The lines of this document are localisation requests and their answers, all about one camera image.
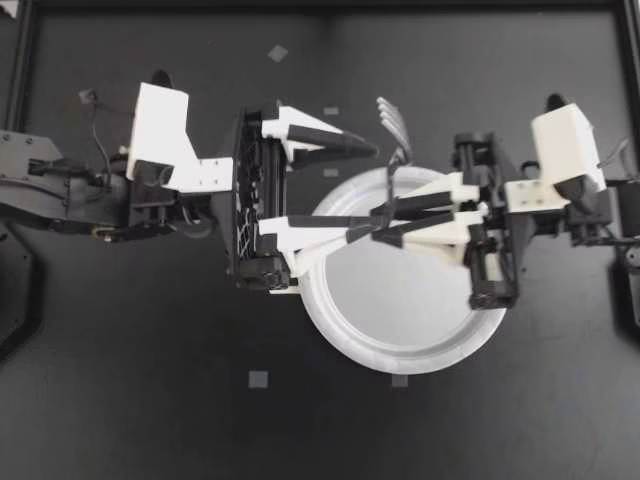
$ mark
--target black table surface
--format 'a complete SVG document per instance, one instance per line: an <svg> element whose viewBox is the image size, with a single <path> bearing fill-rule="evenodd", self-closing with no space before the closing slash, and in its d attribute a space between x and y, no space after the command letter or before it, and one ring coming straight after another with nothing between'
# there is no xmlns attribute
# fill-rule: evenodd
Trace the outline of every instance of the black table surface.
<svg viewBox="0 0 640 480"><path fill-rule="evenodd" d="M587 114L601 155L632 134L605 12L68 13L40 28L26 130L95 165L77 93L131 109L155 68L191 95L202 157L241 106L264 99L320 117L337 106L331 122L388 155L375 111L385 96L407 118L417 164L442 171L467 130L497 132L514 165L533 159L529 122L556 91ZM3 45L14 30L0 20ZM281 62L267 56L275 45ZM105 113L98 128L115 151L130 119ZM293 174L290 212L383 163ZM522 297L490 341L399 389L333 349L299 298L236 290L218 235L110 246L22 233L46 281L40 329L0 366L2 478L638 475L640 343L615 314L609 250L535 239ZM269 388L249 389L249 370L268 370Z"/></svg>

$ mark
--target plate rim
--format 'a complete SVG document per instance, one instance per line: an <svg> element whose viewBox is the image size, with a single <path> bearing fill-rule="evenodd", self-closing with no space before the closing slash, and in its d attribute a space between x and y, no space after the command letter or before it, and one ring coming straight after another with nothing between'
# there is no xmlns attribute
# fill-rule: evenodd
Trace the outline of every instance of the plate rim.
<svg viewBox="0 0 640 480"><path fill-rule="evenodd" d="M402 167L396 172L396 181L414 180L417 177L429 182L442 175L428 168ZM370 187L379 182L386 182L385 168L368 170L351 177L329 192L313 214L342 214L341 209L338 208L341 199L344 199L354 188ZM493 336L506 313L506 309L476 312L474 316L478 317L477 320L469 320L469 323L473 323L469 334L439 353L420 355L418 352L416 355L407 355L398 350L394 355L394 352L380 348L383 346L381 342L370 339L354 327L348 327L349 322L338 310L331 297L326 276L326 259L319 261L299 279L299 289L311 321L334 348L360 365L393 374L429 373L458 363L477 351ZM375 343L379 344L379 348L374 348Z"/></svg>

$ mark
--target white paper plate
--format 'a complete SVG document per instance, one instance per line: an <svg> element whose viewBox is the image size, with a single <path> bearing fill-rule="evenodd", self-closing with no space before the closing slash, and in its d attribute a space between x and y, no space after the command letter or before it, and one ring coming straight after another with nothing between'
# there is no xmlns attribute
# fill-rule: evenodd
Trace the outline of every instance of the white paper plate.
<svg viewBox="0 0 640 480"><path fill-rule="evenodd" d="M441 175L401 168L396 193ZM372 170L333 190L314 215L367 215L385 198L385 170ZM396 374L453 365L493 335L505 310L472 312L470 288L465 268L370 238L333 253L300 279L313 323L335 348L366 367Z"/></svg>

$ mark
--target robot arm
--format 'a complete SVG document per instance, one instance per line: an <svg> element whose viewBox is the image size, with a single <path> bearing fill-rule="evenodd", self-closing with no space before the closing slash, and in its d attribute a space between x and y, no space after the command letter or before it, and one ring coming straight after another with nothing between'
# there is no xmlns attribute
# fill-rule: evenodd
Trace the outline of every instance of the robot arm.
<svg viewBox="0 0 640 480"><path fill-rule="evenodd" d="M532 122L538 178L519 178L492 135L458 135L454 166L459 171L394 199L394 224L373 232L373 239L465 265L474 309L513 306L519 266L535 235L565 230L574 246L638 248L640 231L624 226L637 223L630 220L638 210L630 199L640 198L639 184L624 183L620 205L623 230L636 238L615 238L607 229L610 196L593 128L577 105L555 103Z"/></svg>

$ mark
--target gray tape square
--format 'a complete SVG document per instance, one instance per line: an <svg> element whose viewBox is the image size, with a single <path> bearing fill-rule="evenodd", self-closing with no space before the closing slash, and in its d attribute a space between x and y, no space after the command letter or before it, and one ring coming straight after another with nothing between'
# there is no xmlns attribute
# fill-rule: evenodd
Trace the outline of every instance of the gray tape square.
<svg viewBox="0 0 640 480"><path fill-rule="evenodd" d="M338 107L324 107L324 114L326 116L340 115L340 109Z"/></svg>
<svg viewBox="0 0 640 480"><path fill-rule="evenodd" d="M391 375L391 388L408 388L409 375Z"/></svg>
<svg viewBox="0 0 640 480"><path fill-rule="evenodd" d="M325 168L322 175L327 178L336 178L340 176L340 171L337 168Z"/></svg>
<svg viewBox="0 0 640 480"><path fill-rule="evenodd" d="M269 372L249 370L249 388L269 388Z"/></svg>
<svg viewBox="0 0 640 480"><path fill-rule="evenodd" d="M271 49L271 51L267 54L267 56L271 58L271 60L273 60L274 62L279 63L284 59L284 57L287 56L288 53L289 53L289 50L287 50L281 45L276 45Z"/></svg>

